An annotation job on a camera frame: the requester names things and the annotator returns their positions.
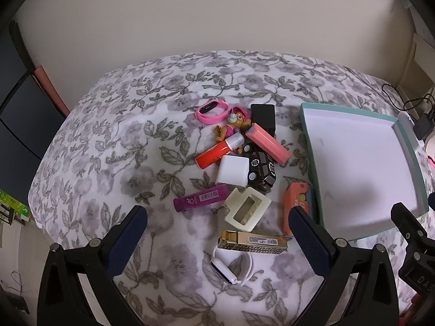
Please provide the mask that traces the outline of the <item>cream hair claw clip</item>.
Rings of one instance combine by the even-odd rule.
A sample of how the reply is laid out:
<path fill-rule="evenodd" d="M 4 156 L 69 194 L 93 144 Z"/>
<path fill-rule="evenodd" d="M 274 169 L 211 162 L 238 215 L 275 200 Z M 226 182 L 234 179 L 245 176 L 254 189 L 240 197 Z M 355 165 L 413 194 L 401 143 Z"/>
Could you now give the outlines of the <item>cream hair claw clip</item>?
<path fill-rule="evenodd" d="M 236 230 L 251 232 L 270 204 L 269 198 L 252 187 L 247 187 L 243 192 L 234 189 L 223 204 L 228 210 L 224 220 Z"/>

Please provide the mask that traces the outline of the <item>black toy car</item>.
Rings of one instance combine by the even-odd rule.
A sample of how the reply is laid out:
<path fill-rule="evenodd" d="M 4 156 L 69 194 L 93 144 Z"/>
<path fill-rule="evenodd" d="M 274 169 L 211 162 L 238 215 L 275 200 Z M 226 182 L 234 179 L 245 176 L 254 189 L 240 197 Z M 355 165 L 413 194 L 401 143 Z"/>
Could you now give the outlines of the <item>black toy car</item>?
<path fill-rule="evenodd" d="M 273 158 L 252 141 L 243 146 L 243 155 L 249 160 L 248 186 L 262 194 L 271 192 L 276 182 Z"/>

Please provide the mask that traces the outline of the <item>purple lighter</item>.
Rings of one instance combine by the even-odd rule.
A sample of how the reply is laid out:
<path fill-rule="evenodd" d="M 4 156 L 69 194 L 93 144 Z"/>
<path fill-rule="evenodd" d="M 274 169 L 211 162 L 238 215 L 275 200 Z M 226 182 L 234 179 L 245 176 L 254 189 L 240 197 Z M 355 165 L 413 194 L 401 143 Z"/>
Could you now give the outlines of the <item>purple lighter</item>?
<path fill-rule="evenodd" d="M 203 191 L 198 191 L 173 200 L 176 212 L 190 211 L 217 202 L 224 201 L 229 196 L 227 184 L 219 184 Z"/>

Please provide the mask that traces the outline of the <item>white charger cube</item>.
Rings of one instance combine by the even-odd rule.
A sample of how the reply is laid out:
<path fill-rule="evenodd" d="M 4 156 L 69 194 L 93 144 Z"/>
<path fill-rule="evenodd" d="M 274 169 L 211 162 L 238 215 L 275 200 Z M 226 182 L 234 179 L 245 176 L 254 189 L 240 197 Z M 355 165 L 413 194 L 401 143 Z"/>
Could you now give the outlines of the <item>white charger cube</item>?
<path fill-rule="evenodd" d="M 224 155 L 220 160 L 216 183 L 237 187 L 248 185 L 249 159 L 235 155 Z"/>

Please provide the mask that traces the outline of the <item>orange glue bottle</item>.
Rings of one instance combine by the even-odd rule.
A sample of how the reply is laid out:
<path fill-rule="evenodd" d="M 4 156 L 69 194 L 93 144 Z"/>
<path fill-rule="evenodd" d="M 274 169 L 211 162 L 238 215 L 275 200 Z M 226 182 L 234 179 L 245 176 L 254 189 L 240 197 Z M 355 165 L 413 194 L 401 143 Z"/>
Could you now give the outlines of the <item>orange glue bottle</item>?
<path fill-rule="evenodd" d="M 241 133 L 235 133 L 197 156 L 195 161 L 201 169 L 205 169 L 219 161 L 224 155 L 227 155 L 236 150 L 239 146 L 242 146 L 244 141 L 245 139 Z"/>

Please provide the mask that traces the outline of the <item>black power adapter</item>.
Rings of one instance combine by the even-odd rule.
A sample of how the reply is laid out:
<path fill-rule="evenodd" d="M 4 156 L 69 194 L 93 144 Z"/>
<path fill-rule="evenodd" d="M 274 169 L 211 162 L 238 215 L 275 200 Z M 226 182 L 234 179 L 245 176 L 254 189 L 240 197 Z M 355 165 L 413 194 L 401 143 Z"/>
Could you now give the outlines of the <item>black power adapter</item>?
<path fill-rule="evenodd" d="M 261 126 L 270 136 L 274 137 L 276 132 L 275 107 L 270 104 L 252 104 L 251 121 Z"/>

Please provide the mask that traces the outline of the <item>pink puppy toy figure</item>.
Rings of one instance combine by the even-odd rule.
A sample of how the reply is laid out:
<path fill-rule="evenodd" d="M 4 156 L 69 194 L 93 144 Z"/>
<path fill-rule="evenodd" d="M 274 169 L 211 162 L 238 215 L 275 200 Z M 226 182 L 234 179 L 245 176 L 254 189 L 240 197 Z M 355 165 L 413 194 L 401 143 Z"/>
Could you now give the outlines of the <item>pink puppy toy figure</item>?
<path fill-rule="evenodd" d="M 246 110 L 239 107 L 234 107 L 226 119 L 226 125 L 216 126 L 215 133 L 217 136 L 215 137 L 216 143 L 220 143 L 224 141 L 226 138 L 234 135 L 235 133 L 243 133 L 247 131 L 251 127 L 251 116 L 248 114 Z M 239 146 L 233 152 L 237 154 L 241 154 L 243 151 L 243 145 Z"/>

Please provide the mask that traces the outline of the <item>pink smart band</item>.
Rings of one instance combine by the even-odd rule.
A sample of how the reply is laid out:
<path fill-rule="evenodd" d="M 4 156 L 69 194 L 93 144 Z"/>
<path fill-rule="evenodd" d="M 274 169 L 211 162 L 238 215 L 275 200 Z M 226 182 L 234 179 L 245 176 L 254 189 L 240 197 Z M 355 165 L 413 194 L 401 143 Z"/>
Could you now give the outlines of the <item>pink smart band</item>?
<path fill-rule="evenodd" d="M 232 111 L 232 107 L 219 99 L 212 99 L 204 103 L 195 111 L 195 118 L 205 125 L 219 124 L 224 121 Z"/>

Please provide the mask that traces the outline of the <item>green box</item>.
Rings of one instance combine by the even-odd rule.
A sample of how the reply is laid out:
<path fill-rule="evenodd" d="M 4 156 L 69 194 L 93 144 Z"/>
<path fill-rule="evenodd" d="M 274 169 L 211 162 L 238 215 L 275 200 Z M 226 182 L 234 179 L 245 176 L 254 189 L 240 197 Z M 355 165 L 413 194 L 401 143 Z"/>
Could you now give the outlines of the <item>green box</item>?
<path fill-rule="evenodd" d="M 21 221 L 29 221 L 30 209 L 17 199 L 11 197 L 8 193 L 0 190 L 1 200 L 1 221 L 12 224 L 13 219 L 18 218 Z"/>

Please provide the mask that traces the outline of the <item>teal white box tray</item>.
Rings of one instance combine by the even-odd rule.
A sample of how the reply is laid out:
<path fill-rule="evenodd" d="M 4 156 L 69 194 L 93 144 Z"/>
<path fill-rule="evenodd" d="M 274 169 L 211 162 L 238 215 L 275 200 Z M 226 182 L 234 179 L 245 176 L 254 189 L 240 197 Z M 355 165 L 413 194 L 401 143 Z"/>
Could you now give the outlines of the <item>teal white box tray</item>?
<path fill-rule="evenodd" d="M 415 217 L 428 212 L 420 163 L 398 118 L 311 102 L 302 103 L 300 118 L 319 220 L 332 237 L 353 241 L 390 230 L 398 202 Z"/>

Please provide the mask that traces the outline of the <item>black plugged charger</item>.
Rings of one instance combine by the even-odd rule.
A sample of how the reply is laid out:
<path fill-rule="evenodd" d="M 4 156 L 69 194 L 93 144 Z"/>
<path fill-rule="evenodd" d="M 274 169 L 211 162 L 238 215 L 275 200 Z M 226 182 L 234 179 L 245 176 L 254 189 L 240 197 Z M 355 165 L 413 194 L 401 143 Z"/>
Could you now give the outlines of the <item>black plugged charger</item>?
<path fill-rule="evenodd" d="M 413 126 L 417 140 L 425 140 L 434 130 L 434 114 L 423 113 Z"/>

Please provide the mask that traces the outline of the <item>white power strip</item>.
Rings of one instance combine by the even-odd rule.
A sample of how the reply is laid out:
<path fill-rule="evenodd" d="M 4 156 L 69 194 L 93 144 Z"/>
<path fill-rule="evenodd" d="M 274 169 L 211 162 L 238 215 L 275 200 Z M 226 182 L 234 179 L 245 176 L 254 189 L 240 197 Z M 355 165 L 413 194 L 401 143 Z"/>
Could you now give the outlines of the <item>white power strip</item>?
<path fill-rule="evenodd" d="M 414 130 L 414 122 L 408 113 L 404 111 L 400 111 L 397 115 L 397 118 L 399 119 L 399 122 L 403 126 L 403 129 L 411 143 L 412 148 L 417 151 L 418 149 L 421 149 L 424 147 L 424 142 L 422 140 L 418 140 Z"/>

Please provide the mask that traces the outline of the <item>dark cabinet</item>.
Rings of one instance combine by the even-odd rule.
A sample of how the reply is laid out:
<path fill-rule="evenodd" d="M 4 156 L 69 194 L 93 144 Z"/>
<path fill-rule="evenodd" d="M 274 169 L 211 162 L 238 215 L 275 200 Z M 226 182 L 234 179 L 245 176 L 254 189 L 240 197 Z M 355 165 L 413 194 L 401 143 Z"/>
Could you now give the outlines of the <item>dark cabinet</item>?
<path fill-rule="evenodd" d="M 1 33 L 1 190 L 23 204 L 42 158 L 65 120 L 36 77 L 20 29 Z"/>

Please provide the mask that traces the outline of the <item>floral white blanket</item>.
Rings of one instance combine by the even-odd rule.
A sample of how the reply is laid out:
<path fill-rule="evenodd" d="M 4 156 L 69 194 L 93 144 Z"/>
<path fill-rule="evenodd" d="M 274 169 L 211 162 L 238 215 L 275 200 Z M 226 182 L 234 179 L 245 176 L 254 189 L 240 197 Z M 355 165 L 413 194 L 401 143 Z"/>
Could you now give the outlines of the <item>floral white blanket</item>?
<path fill-rule="evenodd" d="M 383 80 L 313 57 L 244 50 L 189 53 L 105 74 L 74 107 L 50 144 L 29 190 L 36 224 L 63 248 L 104 237 L 135 205 L 148 224 L 124 272 L 117 325 L 291 325 L 321 285 L 296 242 L 256 254 L 244 285 L 212 268 L 224 229 L 220 206 L 178 213 L 176 198 L 215 184 L 217 166 L 196 157 L 214 128 L 196 110 L 210 100 L 272 105 L 276 139 L 290 154 L 277 169 L 271 205 L 256 232 L 282 234 L 282 199 L 313 178 L 299 108 L 304 102 L 396 115 Z M 122 306 L 129 308 L 122 315 Z"/>

